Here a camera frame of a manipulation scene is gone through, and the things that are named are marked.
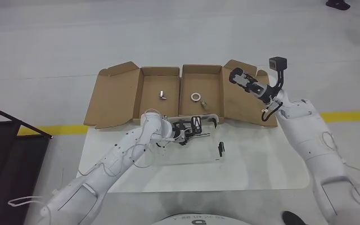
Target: open cardboard box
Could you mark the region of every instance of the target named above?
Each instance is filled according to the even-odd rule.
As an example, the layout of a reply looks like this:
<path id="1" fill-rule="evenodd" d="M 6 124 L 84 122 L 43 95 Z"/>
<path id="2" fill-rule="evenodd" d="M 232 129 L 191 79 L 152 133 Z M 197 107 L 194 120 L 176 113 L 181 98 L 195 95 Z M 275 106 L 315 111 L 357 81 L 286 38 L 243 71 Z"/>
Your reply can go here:
<path id="1" fill-rule="evenodd" d="M 178 67 L 142 67 L 133 62 L 99 72 L 84 125 L 96 129 L 115 127 L 140 116 L 150 108 L 162 115 L 178 116 L 180 69 Z M 166 100 L 159 97 L 163 91 Z"/>
<path id="2" fill-rule="evenodd" d="M 220 122 L 224 118 L 240 120 L 263 126 L 277 126 L 276 118 L 271 116 L 267 122 L 261 120 L 264 104 L 251 93 L 229 82 L 229 74 L 235 68 L 256 77 L 263 84 L 269 84 L 264 70 L 236 60 L 220 65 L 183 65 L 180 93 L 180 115 L 201 115 L 215 113 Z M 191 94 L 199 93 L 207 104 L 206 109 L 200 102 L 193 102 Z"/>
<path id="3" fill-rule="evenodd" d="M 229 82 L 230 72 L 240 67 L 244 72 L 269 84 L 265 71 L 243 62 L 230 60 L 220 65 L 183 65 L 182 79 L 178 67 L 142 67 L 133 62 L 103 69 L 99 72 L 84 125 L 107 128 L 122 125 L 130 120 L 140 123 L 147 109 L 156 109 L 168 117 L 215 113 L 220 122 L 224 118 L 263 126 L 276 126 L 274 116 L 261 120 L 262 101 Z M 163 91 L 166 100 L 159 97 Z M 191 94 L 201 94 L 200 102 L 193 102 Z"/>

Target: small metal object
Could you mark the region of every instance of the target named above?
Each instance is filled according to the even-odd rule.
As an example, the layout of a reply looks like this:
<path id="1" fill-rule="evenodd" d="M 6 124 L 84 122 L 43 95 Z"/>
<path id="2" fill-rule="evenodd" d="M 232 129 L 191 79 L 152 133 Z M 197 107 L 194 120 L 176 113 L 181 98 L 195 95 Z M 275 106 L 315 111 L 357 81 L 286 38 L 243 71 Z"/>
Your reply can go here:
<path id="1" fill-rule="evenodd" d="M 203 109 L 207 109 L 208 108 L 208 104 L 205 102 L 205 101 L 200 101 L 200 103 L 201 103 L 201 107 L 203 108 Z"/>
<path id="2" fill-rule="evenodd" d="M 160 96 L 160 99 L 161 99 L 161 100 L 166 100 L 166 99 L 167 99 L 167 98 L 165 97 L 165 95 L 164 95 L 164 91 L 160 91 L 159 96 Z"/>
<path id="3" fill-rule="evenodd" d="M 194 102 L 197 102 L 197 101 L 199 101 L 201 99 L 201 95 L 199 94 L 199 93 L 193 93 L 192 95 L 191 95 L 191 100 L 193 100 Z"/>
<path id="4" fill-rule="evenodd" d="M 205 133 L 205 134 L 194 134 L 193 136 L 189 137 L 189 138 L 195 138 L 195 137 L 207 137 L 210 136 L 210 133 Z"/>

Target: gray floor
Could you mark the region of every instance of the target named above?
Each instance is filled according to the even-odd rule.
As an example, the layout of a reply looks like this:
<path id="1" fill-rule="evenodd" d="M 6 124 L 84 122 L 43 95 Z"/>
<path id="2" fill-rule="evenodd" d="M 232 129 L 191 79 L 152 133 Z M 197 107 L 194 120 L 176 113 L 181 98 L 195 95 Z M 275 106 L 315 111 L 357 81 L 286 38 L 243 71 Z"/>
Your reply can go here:
<path id="1" fill-rule="evenodd" d="M 284 88 L 292 100 L 308 98 L 321 112 L 360 110 L 360 2 L 348 2 L 351 9 L 340 12 L 320 0 L 2 1 L 0 109 L 32 125 L 82 124 L 102 68 L 129 60 L 138 66 L 181 66 L 237 59 L 269 71 L 268 59 L 279 55 L 289 60 Z M 359 122 L 329 126 L 343 157 L 358 163 Z M 52 140 L 36 194 L 49 196 L 62 171 L 62 184 L 75 177 L 84 138 Z M 358 172 L 349 172 L 360 182 Z M 168 195 L 108 196 L 94 224 L 149 224 L 187 210 L 279 224 L 279 211 L 286 208 L 308 217 L 309 224 L 324 223 L 311 187 L 201 193 L 209 199 L 203 204 L 192 193 Z M 27 224 L 36 216 L 32 206 Z"/>

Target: black cable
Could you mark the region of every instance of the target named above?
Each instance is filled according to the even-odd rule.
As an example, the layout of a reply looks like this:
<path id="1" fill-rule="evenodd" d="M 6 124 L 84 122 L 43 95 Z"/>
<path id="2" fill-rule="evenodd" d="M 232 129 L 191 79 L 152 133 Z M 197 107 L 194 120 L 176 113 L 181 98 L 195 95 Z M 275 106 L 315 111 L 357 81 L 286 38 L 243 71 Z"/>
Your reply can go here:
<path id="1" fill-rule="evenodd" d="M 263 112 L 263 114 L 261 115 L 261 120 L 263 121 L 263 122 L 266 122 L 266 121 L 268 121 L 268 119 L 270 118 L 270 116 L 272 115 L 272 114 L 274 114 L 278 109 L 280 109 L 280 107 L 282 106 L 282 102 L 280 102 L 280 104 L 274 109 L 274 110 L 272 110 L 272 112 L 270 112 L 267 116 L 266 116 L 266 118 L 264 119 L 264 116 L 265 116 L 265 111 Z"/>

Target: cardboard box flap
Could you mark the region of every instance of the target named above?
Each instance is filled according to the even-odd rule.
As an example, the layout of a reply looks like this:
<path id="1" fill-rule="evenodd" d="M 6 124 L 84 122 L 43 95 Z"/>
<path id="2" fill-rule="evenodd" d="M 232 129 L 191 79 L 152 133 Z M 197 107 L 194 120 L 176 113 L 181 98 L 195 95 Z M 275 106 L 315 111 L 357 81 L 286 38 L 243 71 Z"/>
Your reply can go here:
<path id="1" fill-rule="evenodd" d="M 122 125 L 131 120 L 140 99 L 139 95 L 141 96 L 140 73 L 140 69 L 133 62 L 101 70 L 96 79 L 84 125 L 105 128 Z"/>
<path id="2" fill-rule="evenodd" d="M 126 72 L 129 72 L 131 70 L 136 70 L 136 69 L 139 69 L 139 67 L 137 65 L 135 65 L 135 63 L 130 61 L 130 62 L 125 62 L 123 64 L 109 67 L 107 69 L 103 69 L 99 72 L 99 75 L 111 77 L 114 75 L 126 73 Z"/>
<path id="3" fill-rule="evenodd" d="M 229 62 L 227 62 L 224 65 L 224 67 L 228 68 L 230 70 L 233 70 L 235 68 L 242 68 L 242 70 L 245 73 L 247 73 L 247 74 L 249 74 L 251 76 L 256 76 L 257 70 L 258 70 L 258 68 L 256 66 L 246 64 L 246 63 L 243 63 L 243 62 L 239 62 L 239 61 L 236 61 L 236 60 L 230 60 Z"/>
<path id="4" fill-rule="evenodd" d="M 264 70 L 259 70 L 257 73 L 256 73 L 256 77 L 261 77 L 261 76 L 267 76 L 268 73 Z"/>
<path id="5" fill-rule="evenodd" d="M 227 66 L 222 69 L 223 88 L 220 95 L 223 98 L 222 110 L 224 117 L 263 126 L 277 126 L 274 115 L 267 122 L 262 121 L 262 109 L 266 107 L 262 101 L 258 100 L 253 94 L 245 92 L 238 85 L 229 82 L 229 74 L 236 67 L 242 68 L 242 70 L 253 76 L 257 75 L 258 82 L 269 84 L 269 78 L 264 70 L 256 71 L 256 66 L 230 60 Z"/>
<path id="6" fill-rule="evenodd" d="M 142 67 L 144 76 L 179 76 L 179 67 Z"/>
<path id="7" fill-rule="evenodd" d="M 183 74 L 219 74 L 222 66 L 220 65 L 196 65 L 185 64 L 182 67 Z"/>

